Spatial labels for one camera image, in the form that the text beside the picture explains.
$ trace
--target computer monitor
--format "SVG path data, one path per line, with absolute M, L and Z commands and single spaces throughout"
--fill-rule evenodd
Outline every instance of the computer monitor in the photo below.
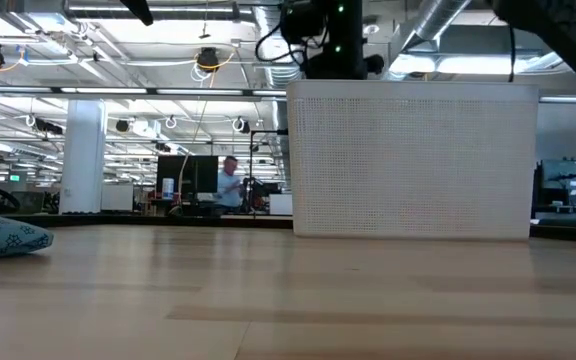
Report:
M 43 210 L 46 194 L 34 191 L 13 191 L 10 193 L 19 201 L 19 214 L 37 214 Z
M 179 172 L 185 155 L 165 155 L 157 158 L 157 192 L 162 192 L 163 179 L 174 180 L 174 192 L 179 188 Z M 189 156 L 182 176 L 183 194 L 216 193 L 219 158 L 217 156 Z

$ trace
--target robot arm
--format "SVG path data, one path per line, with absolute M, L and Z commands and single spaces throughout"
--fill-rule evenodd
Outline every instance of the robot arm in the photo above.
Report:
M 488 0 L 510 26 L 539 36 L 576 72 L 575 0 Z

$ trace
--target black cable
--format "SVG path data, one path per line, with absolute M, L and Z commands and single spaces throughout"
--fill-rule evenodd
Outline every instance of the black cable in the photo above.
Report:
M 328 21 L 327 21 L 327 20 L 325 21 L 324 26 L 325 26 L 325 28 L 324 28 L 324 36 L 321 38 L 321 42 L 318 43 L 318 42 L 315 40 L 315 38 L 311 36 L 311 37 L 309 37 L 309 38 L 306 40 L 305 46 L 307 46 L 307 47 L 310 48 L 310 49 L 321 49 L 322 47 L 324 47 L 324 44 L 326 43 L 326 37 L 328 36 Z M 315 46 L 310 46 L 310 45 L 308 44 L 308 41 L 310 41 L 310 40 L 312 40 L 312 42 L 315 43 Z
M 510 31 L 510 76 L 508 76 L 508 82 L 515 81 L 515 62 L 517 61 L 517 48 L 515 41 L 515 29 L 512 26 L 508 26 Z
M 266 59 L 261 57 L 261 55 L 259 55 L 259 49 L 261 48 L 261 44 L 263 44 L 264 41 L 266 41 L 269 37 L 272 36 L 272 34 L 274 34 L 277 30 L 279 30 L 279 27 L 281 26 L 281 23 L 277 24 L 277 26 L 275 26 L 272 30 L 270 30 L 270 32 L 266 35 L 264 35 L 261 39 L 259 39 L 259 41 L 257 41 L 257 45 L 255 45 L 255 57 L 257 58 L 257 60 L 259 61 L 267 61 L 267 62 L 273 62 L 273 61 L 277 61 L 279 59 L 283 59 L 286 56 L 292 56 L 294 59 L 294 55 L 293 55 L 293 51 L 290 50 L 290 44 L 288 44 L 288 52 L 283 54 L 283 55 L 279 55 L 277 57 L 274 57 L 272 59 Z

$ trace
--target cable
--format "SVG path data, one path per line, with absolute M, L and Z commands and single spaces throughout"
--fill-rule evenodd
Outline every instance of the cable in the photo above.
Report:
M 228 63 L 230 62 L 230 59 L 232 59 L 232 57 L 233 57 L 234 55 L 235 55 L 235 53 L 233 52 L 233 53 L 230 54 L 230 56 L 228 57 L 228 59 L 227 59 L 226 61 L 222 62 L 221 64 L 212 65 L 212 66 L 203 66 L 203 65 L 201 65 L 201 64 L 198 63 L 197 60 L 196 60 L 197 57 L 198 57 L 198 55 L 195 55 L 195 63 L 197 64 L 197 66 L 199 66 L 199 67 L 202 68 L 202 69 L 208 69 L 208 70 L 210 70 L 210 69 L 216 69 L 216 68 L 218 68 L 218 67 L 222 67 L 222 66 L 228 64 Z
M 493 18 L 488 22 L 488 25 L 486 25 L 486 26 L 492 25 L 492 23 L 493 23 L 495 20 L 497 20 L 497 19 L 499 19 L 499 16 L 496 16 L 496 15 L 495 15 L 495 17 L 493 17 Z
M 280 59 L 285 58 L 286 56 L 293 56 L 293 51 L 290 50 L 290 44 L 288 45 L 288 52 L 283 54 L 283 55 L 279 55 L 277 57 L 274 57 L 272 59 L 266 59 L 264 57 L 262 57 L 261 55 L 259 55 L 259 49 L 261 47 L 261 44 L 263 44 L 264 41 L 266 41 L 269 37 L 272 36 L 272 34 L 274 34 L 277 30 L 279 30 L 279 27 L 281 26 L 281 23 L 277 24 L 277 26 L 275 26 L 272 30 L 270 30 L 270 32 L 266 35 L 264 35 L 261 39 L 259 39 L 259 41 L 257 42 L 257 45 L 255 45 L 255 57 L 257 58 L 257 60 L 259 61 L 265 61 L 265 62 L 273 62 L 273 61 L 277 61 Z
M 217 73 L 214 73 L 212 78 L 210 79 L 210 85 L 209 88 L 212 88 L 212 85 L 215 83 L 215 78 L 217 77 Z M 195 140 L 197 139 L 197 134 L 199 134 L 199 129 L 201 128 L 201 122 L 204 119 L 204 114 L 206 113 L 206 107 L 208 106 L 208 101 L 204 102 L 204 108 L 201 110 L 201 116 L 199 117 L 199 121 L 197 122 L 197 127 L 195 128 L 195 133 L 192 136 L 192 140 L 190 141 L 190 145 L 193 145 L 195 143 Z M 183 180 L 183 175 L 184 175 L 184 169 L 186 168 L 186 163 L 188 163 L 188 157 L 190 156 L 190 150 L 186 150 L 186 156 L 184 157 L 184 162 L 181 165 L 181 171 L 179 172 L 179 183 L 177 184 L 177 189 L 179 190 L 179 206 L 181 207 L 181 196 L 182 196 L 182 192 L 181 192 L 181 185 L 182 185 L 182 180 Z
M 25 52 L 22 51 L 21 56 L 19 57 L 19 60 L 15 64 L 13 64 L 12 66 L 7 67 L 5 69 L 0 69 L 0 72 L 10 71 L 10 70 L 16 68 L 17 65 L 21 64 L 21 61 L 24 59 L 24 54 L 25 54 Z
M 515 62 L 517 61 L 517 48 L 515 43 L 515 29 L 512 26 L 508 26 L 510 31 L 510 76 L 508 76 L 508 82 L 515 81 Z
M 195 63 L 193 67 L 190 69 L 190 78 L 193 79 L 194 81 L 202 82 L 208 79 L 210 76 L 212 76 L 212 73 L 208 73 L 206 76 L 201 75 L 197 70 L 197 63 Z

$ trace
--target wooden table surface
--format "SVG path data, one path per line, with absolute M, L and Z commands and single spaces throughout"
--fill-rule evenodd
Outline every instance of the wooden table surface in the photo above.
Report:
M 0 360 L 576 359 L 576 243 L 55 233 L 0 259 Z

